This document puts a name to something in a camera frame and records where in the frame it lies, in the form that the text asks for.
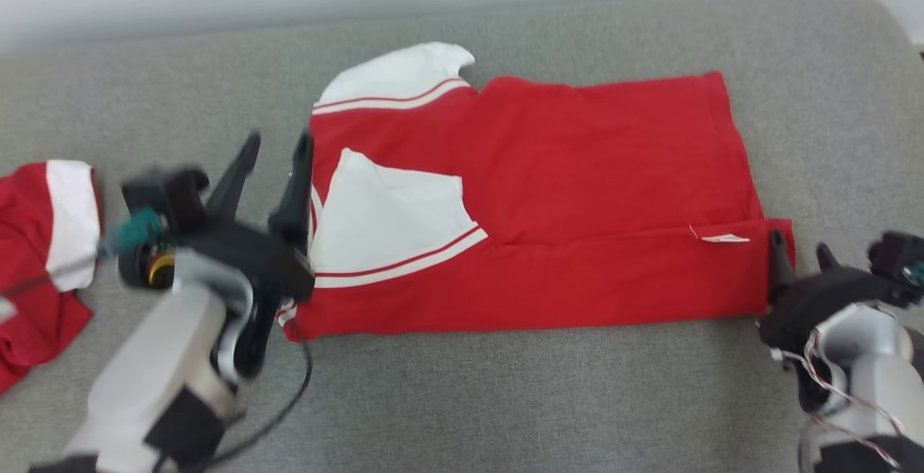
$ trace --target yellow ring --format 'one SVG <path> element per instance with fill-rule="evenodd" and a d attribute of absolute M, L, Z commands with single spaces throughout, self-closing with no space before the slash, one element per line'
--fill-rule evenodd
<path fill-rule="evenodd" d="M 174 253 L 161 253 L 151 262 L 151 270 L 148 271 L 148 285 L 153 285 L 154 275 L 161 269 L 172 268 L 176 264 Z"/>

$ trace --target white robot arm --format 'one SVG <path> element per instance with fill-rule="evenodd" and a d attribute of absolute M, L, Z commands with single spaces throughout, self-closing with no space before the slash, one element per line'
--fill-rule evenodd
<path fill-rule="evenodd" d="M 153 170 L 123 184 L 129 211 L 153 209 L 165 229 L 157 240 L 120 253 L 120 273 L 132 285 L 156 285 L 154 253 L 168 246 L 172 290 L 93 384 L 86 420 L 65 459 L 30 471 L 192 473 L 239 451 L 215 457 L 238 415 L 238 386 L 263 368 L 279 306 L 309 298 L 314 286 L 305 259 L 310 137 L 298 143 L 268 233 L 235 220 L 258 147 L 260 137 L 251 134 L 205 206 L 199 192 L 208 180 L 200 170 Z M 310 380 L 305 350 L 306 377 L 292 404 Z"/>
<path fill-rule="evenodd" d="M 237 417 L 238 385 L 263 367 L 282 302 L 309 298 L 314 287 L 305 259 L 310 137 L 300 140 L 270 233 L 234 220 L 258 144 L 251 135 L 206 206 L 199 170 L 153 171 L 124 184 L 129 210 L 152 209 L 166 229 L 162 240 L 122 253 L 120 272 L 129 283 L 155 285 L 148 256 L 168 243 L 173 288 L 96 380 L 65 459 L 32 472 L 194 473 L 243 449 L 215 457 Z M 885 233 L 869 272 L 841 266 L 822 245 L 821 273 L 803 279 L 779 233 L 770 250 L 770 308 L 759 337 L 798 372 L 799 404 L 811 417 L 800 470 L 924 471 L 924 336 L 881 308 L 907 308 L 924 295 L 924 240 Z M 298 395 L 310 380 L 307 348 L 306 358 Z"/>
<path fill-rule="evenodd" d="M 772 236 L 769 313 L 760 339 L 798 372 L 809 424 L 802 473 L 924 471 L 924 336 L 885 311 L 924 295 L 924 240 L 887 232 L 869 272 L 818 247 L 821 272 L 796 279 L 785 241 Z"/>

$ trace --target couch cushion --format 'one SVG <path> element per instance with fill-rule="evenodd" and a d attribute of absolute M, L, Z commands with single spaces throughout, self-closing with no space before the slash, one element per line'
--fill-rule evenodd
<path fill-rule="evenodd" d="M 924 233 L 924 64 L 871 0 L 638 0 L 61 48 L 0 58 L 0 170 L 69 158 L 97 168 L 108 225 L 118 181 L 152 163 L 217 176 L 245 133 L 263 156 L 241 216 L 263 223 L 311 104 L 338 72 L 419 42 L 464 45 L 501 74 L 600 84 L 725 75 L 768 217 L 792 217 L 800 272 L 828 242 L 849 264 L 885 229 Z M 4 471 L 53 459 L 86 393 L 157 296 L 101 269 L 95 319 L 57 361 L 0 397 Z M 921 313 L 909 315 L 924 328 Z M 225 471 L 796 470 L 795 377 L 752 319 L 510 334 L 323 338 L 307 399 Z M 271 342 L 250 417 L 296 390 Z"/>

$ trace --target red cloth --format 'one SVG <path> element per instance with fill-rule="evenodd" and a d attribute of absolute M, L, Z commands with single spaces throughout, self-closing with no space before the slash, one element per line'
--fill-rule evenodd
<path fill-rule="evenodd" d="M 314 222 L 319 232 L 330 227 L 317 210 L 327 207 L 349 148 L 383 167 L 461 177 L 473 229 L 487 238 L 425 269 L 365 285 L 327 286 L 326 279 L 389 266 L 319 269 L 313 297 L 281 311 L 290 339 L 627 325 L 765 310 L 768 236 L 782 230 L 794 247 L 791 222 L 763 216 L 719 72 L 584 88 L 502 77 L 482 92 L 464 86 L 433 94 L 416 95 L 415 103 L 425 102 L 406 110 L 399 110 L 406 100 L 386 97 L 377 98 L 385 105 L 357 99 L 346 110 L 343 102 L 334 111 L 317 105 Z M 710 237 L 720 238 L 704 240 Z"/>
<path fill-rule="evenodd" d="M 29 164 L 0 179 L 0 291 L 85 259 L 99 239 L 92 169 L 78 161 Z M 0 298 L 0 394 L 62 352 L 89 321 L 73 289 L 93 265 Z"/>

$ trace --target folded red shirt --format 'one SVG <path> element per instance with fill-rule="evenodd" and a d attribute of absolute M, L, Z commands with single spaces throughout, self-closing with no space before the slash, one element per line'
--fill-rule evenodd
<path fill-rule="evenodd" d="M 766 308 L 769 233 L 719 72 L 481 92 L 458 45 L 315 105 L 310 261 L 288 337 L 683 321 Z"/>

